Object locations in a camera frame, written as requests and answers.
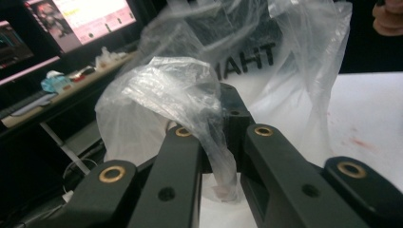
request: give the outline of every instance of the computer monitor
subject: computer monitor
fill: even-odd
[[[57,62],[57,49],[21,7],[0,9],[0,86]]]
[[[61,53],[137,21],[126,0],[26,0],[24,4]]]

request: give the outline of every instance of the desk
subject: desk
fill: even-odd
[[[91,94],[102,90],[107,86],[107,83],[114,79],[114,73],[119,68],[130,60],[135,53],[126,55],[121,60],[109,64],[102,69],[87,75],[85,79],[74,83],[73,87],[65,92],[53,97],[51,103],[46,106],[37,106],[27,112],[26,114],[18,117],[8,116],[2,120],[2,123],[8,128],[8,130],[0,135],[2,141],[12,138],[18,134],[19,131],[27,130],[30,126],[40,124],[44,130],[50,135],[50,137],[56,141],[56,143],[62,148],[62,150],[74,161],[78,162],[78,166],[84,173],[88,173],[83,163],[80,162],[77,155],[68,148],[65,144],[47,125],[46,121],[58,113],[63,112],[77,104],[79,101],[91,96]]]
[[[12,127],[15,127],[16,125],[21,125],[21,124],[29,121],[33,117],[40,115],[43,112],[48,111],[52,106],[58,105],[60,102],[70,98],[71,96],[80,92],[81,90],[86,89],[87,87],[91,86],[95,82],[97,82],[97,81],[101,80],[102,78],[106,77],[107,75],[109,75],[111,72],[120,68],[124,63],[126,63],[128,60],[133,58],[133,56],[134,56],[134,53],[130,53],[130,54],[126,55],[123,59],[117,61],[116,63],[107,65],[105,68],[103,68],[102,71],[97,70],[97,71],[91,73],[90,75],[87,75],[84,80],[74,83],[73,88],[52,98],[50,105],[47,105],[44,107],[37,106],[22,116],[18,116],[18,117],[8,116],[8,117],[4,118],[3,120],[1,120],[3,125],[7,128],[12,128]]]

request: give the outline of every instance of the crumpled plastic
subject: crumpled plastic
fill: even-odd
[[[120,75],[154,56],[192,57],[234,86],[257,123],[278,128],[309,162],[332,157],[327,107],[352,4],[333,0],[173,1],[142,33]]]
[[[188,57],[155,57],[112,82],[95,110],[107,153],[114,159],[130,154],[135,164],[158,152],[137,145],[154,143],[163,118],[182,125],[199,139],[210,160],[217,197],[237,198],[235,159],[222,132],[220,83],[209,64]],[[161,146],[156,142],[152,149]]]

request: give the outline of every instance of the cable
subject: cable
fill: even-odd
[[[94,163],[95,164],[95,166],[98,166],[98,163],[97,162],[95,162],[95,161],[93,161],[93,160],[91,160],[91,159],[82,159],[81,161],[89,161],[89,162],[92,162],[92,163]],[[63,181],[65,181],[66,180],[66,174],[67,174],[67,171],[70,169],[70,167],[73,165],[73,164],[75,164],[75,161],[72,161],[67,167],[66,167],[66,169],[65,169],[65,172],[63,173]],[[66,188],[65,188],[65,185],[63,184],[63,190],[65,191],[65,193],[67,193],[67,190],[66,190]]]

